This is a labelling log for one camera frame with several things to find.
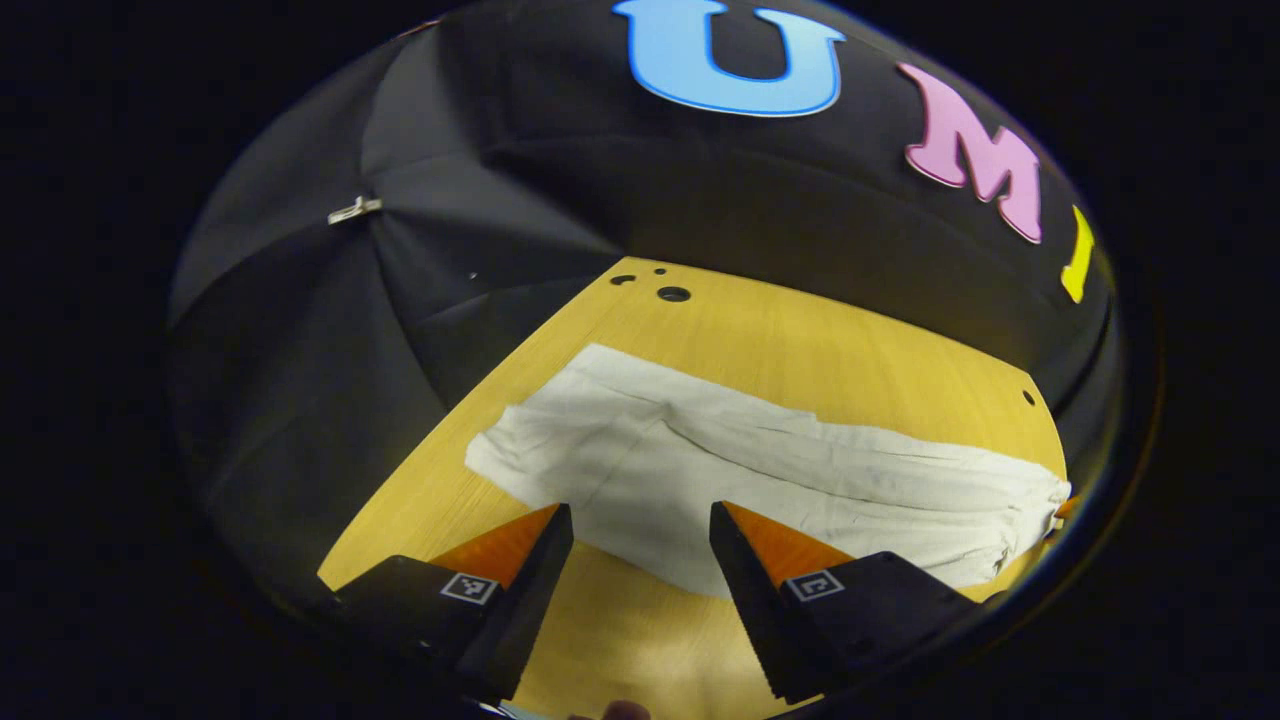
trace wooden tabletop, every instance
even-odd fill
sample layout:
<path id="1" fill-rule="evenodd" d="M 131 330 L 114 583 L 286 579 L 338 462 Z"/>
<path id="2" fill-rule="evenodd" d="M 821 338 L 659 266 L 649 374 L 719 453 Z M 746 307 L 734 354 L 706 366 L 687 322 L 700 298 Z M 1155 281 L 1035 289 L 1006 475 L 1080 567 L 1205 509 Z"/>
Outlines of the wooden tabletop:
<path id="1" fill-rule="evenodd" d="M 618 275 L 635 279 L 612 283 Z M 659 299 L 668 286 L 691 297 Z M 466 447 L 591 342 L 813 411 L 824 423 L 984 447 L 1066 478 L 1052 416 L 1027 373 L 833 300 L 626 258 L 431 430 L 334 543 L 320 578 L 338 589 L 389 555 L 430 560 L 529 512 L 463 465 Z M 984 600 L 1007 588 L 1042 551 L 1037 546 L 991 583 L 961 592 Z M 579 542 L 512 703 L 550 717 L 593 716 L 616 698 L 646 705 L 655 720 L 744 720 L 788 707 L 769 692 L 731 601 L 685 592 Z"/>

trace umbrella clip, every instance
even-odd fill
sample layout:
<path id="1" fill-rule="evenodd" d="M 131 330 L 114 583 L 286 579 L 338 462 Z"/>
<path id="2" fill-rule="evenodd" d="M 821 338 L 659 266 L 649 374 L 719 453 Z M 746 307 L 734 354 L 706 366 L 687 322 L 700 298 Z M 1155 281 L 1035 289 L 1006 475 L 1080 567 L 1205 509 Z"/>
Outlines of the umbrella clip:
<path id="1" fill-rule="evenodd" d="M 335 225 L 343 220 L 349 220 L 352 218 L 358 218 L 366 213 L 372 213 L 374 210 L 381 210 L 383 201 L 376 197 L 372 200 L 365 200 L 365 196 L 356 197 L 356 204 L 351 208 L 343 208 L 342 210 L 334 210 L 329 213 L 329 224 Z"/>

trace letter m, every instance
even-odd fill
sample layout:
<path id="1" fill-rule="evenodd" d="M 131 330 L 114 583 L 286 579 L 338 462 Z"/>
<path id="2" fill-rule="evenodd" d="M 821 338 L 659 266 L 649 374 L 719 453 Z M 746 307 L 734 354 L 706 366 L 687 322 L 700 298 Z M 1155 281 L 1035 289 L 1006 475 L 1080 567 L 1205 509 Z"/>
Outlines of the letter m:
<path id="1" fill-rule="evenodd" d="M 960 94 L 920 68 L 899 63 L 920 87 L 924 100 L 924 142 L 906 149 L 906 160 L 925 176 L 951 187 L 964 187 L 960 167 L 964 147 L 978 200 L 991 202 L 1009 181 L 1009 193 L 1000 197 L 1000 217 L 1019 234 L 1039 243 L 1039 159 L 1025 142 L 1001 127 L 987 136 L 982 120 Z"/>

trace white towel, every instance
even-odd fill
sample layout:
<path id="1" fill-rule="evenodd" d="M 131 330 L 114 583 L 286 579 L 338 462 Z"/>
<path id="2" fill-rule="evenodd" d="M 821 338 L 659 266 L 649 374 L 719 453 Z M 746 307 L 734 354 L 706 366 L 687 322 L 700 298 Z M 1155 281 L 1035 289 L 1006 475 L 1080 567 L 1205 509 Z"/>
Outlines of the white towel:
<path id="1" fill-rule="evenodd" d="M 530 507 L 567 502 L 577 539 L 718 597 L 719 500 L 854 557 L 893 551 L 960 588 L 1041 541 L 1071 489 L 1034 462 L 819 423 L 600 345 L 508 406 L 466 464 Z"/>

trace finger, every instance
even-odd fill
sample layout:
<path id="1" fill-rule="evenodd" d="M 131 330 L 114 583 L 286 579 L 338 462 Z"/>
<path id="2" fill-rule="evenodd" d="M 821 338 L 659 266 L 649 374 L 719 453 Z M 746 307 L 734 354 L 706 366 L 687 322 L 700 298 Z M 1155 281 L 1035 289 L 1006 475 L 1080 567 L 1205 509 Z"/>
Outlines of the finger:
<path id="1" fill-rule="evenodd" d="M 630 700 L 616 700 L 604 708 L 604 717 L 600 720 L 653 720 L 653 716 Z"/>

